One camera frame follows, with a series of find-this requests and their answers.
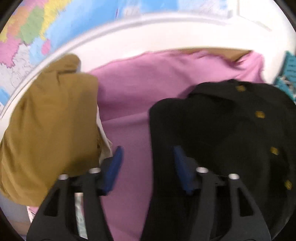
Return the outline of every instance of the brown garment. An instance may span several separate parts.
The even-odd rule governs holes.
[[[67,55],[44,69],[12,113],[0,144],[0,190],[12,201],[39,206],[60,174],[98,166],[98,81],[76,73]]]

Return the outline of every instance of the colorful map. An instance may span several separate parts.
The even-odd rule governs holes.
[[[32,69],[63,44],[105,23],[151,12],[227,17],[228,0],[23,0],[0,33],[0,113]]]

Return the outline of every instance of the black fabric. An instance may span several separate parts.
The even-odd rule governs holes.
[[[277,88],[236,80],[200,84],[187,99],[155,104],[150,132],[154,185],[142,241],[180,241],[188,232],[198,194],[186,196],[181,188],[175,145],[217,175],[239,174],[272,237],[292,215],[295,188],[286,185],[296,185],[296,106]],[[212,237],[226,231],[215,229]]]

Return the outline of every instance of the gold button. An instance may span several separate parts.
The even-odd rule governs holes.
[[[236,89],[237,89],[238,92],[243,92],[243,91],[246,90],[246,88],[243,85],[236,86]]]
[[[262,111],[256,111],[255,112],[256,117],[258,118],[265,118],[265,114]]]
[[[287,180],[287,181],[285,181],[285,187],[286,187],[288,190],[291,190],[292,187],[293,187],[293,184],[292,184],[289,180]]]
[[[275,154],[275,155],[278,155],[279,154],[279,150],[277,148],[273,147],[273,146],[270,147],[270,152],[272,154]]]

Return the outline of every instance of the pink garment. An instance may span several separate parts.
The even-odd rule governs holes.
[[[148,110],[165,98],[185,97],[202,82],[238,79],[263,83],[262,55],[251,52],[236,63],[200,51],[146,53],[91,71],[99,85],[98,106],[106,136],[124,147],[114,190],[102,198],[115,241],[138,241],[152,193]]]

